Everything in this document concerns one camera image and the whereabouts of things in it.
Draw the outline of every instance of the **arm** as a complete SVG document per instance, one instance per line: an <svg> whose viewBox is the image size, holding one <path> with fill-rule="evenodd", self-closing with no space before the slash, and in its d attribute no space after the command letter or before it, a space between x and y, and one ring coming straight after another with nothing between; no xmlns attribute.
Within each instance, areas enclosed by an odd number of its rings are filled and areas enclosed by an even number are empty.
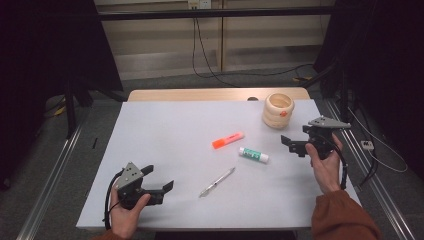
<svg viewBox="0 0 424 240"><path fill-rule="evenodd" d="M106 231L102 236L97 236L92 240L125 240L131 239L137 230L138 218L140 212L147 205L150 194L144 194L134 206L133 209L127 210L119 203L118 192L116 188L112 188L110 196L110 215L112 229Z"/></svg>
<svg viewBox="0 0 424 240"><path fill-rule="evenodd" d="M342 149L342 143L333 135L334 142ZM314 239L381 239L381 233L371 217L349 195L340 189L340 157L336 151L320 160L312 144L306 144L311 157L315 178L324 193L318 196L312 215Z"/></svg>

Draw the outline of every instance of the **orange highlighter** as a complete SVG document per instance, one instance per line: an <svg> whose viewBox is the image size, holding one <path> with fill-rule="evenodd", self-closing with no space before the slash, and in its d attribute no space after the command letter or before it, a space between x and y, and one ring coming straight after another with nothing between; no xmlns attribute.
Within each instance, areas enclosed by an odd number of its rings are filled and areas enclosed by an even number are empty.
<svg viewBox="0 0 424 240"><path fill-rule="evenodd" d="M217 149L217 148L220 148L222 146L225 146L229 143L232 143L232 142L237 141L237 140L242 139L242 138L244 138L244 133L243 132L236 132L236 133L234 133L234 134L232 134L228 137L221 138L221 139L218 139L216 141L213 141L212 146L213 146L213 148Z"/></svg>

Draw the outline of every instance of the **white pen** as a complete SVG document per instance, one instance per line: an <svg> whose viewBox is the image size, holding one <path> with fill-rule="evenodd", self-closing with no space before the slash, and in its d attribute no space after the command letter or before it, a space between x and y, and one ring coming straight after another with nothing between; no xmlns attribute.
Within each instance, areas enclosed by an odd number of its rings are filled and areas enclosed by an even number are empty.
<svg viewBox="0 0 424 240"><path fill-rule="evenodd" d="M233 173L234 170L236 170L235 167L231 168L230 170L225 172L221 177L219 177L217 180L215 180L213 183L211 183L211 185L209 185L205 190L203 190L200 193L199 198L206 197L212 189L214 189L216 186L218 186L218 184L220 182L222 182L224 179L226 179L228 176L230 176L230 174Z"/></svg>

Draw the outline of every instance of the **human hand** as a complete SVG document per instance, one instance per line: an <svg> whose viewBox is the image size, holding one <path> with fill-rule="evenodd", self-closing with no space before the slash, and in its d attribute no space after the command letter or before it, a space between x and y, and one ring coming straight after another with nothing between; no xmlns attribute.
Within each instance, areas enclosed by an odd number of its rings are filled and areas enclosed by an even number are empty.
<svg viewBox="0 0 424 240"><path fill-rule="evenodd" d="M333 134L334 143L342 150L342 143ZM340 190L339 169L340 156L336 151L332 151L328 157L321 160L318 156L318 151L311 143L305 145L306 152L311 157L311 166L314 168L315 179L323 193L334 192Z"/></svg>
<svg viewBox="0 0 424 240"><path fill-rule="evenodd" d="M118 191L113 187L111 190L110 207L112 208L119 202ZM134 206L133 209L128 210L117 204L110 211L112 220L112 232L124 239L131 239L137 230L138 218L140 212L147 205L150 199L150 194L144 194Z"/></svg>

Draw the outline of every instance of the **white tabletop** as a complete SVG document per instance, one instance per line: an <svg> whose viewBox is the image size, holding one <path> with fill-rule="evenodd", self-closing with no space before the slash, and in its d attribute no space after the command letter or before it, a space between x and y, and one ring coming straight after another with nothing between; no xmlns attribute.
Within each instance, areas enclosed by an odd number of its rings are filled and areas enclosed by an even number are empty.
<svg viewBox="0 0 424 240"><path fill-rule="evenodd" d="M144 208L141 229L270 230L311 226L315 198L321 195L310 158L299 158L280 135L307 140L302 125L320 116L313 100L295 100L289 126L269 128L261 119L263 101L124 103L77 227L104 229L106 190L128 162L154 165L145 189L174 180L162 205ZM242 131L245 138L213 149L214 140ZM238 156L240 147L270 157L262 164ZM231 167L235 172L207 197L200 192ZM359 203L350 180L346 191Z"/></svg>

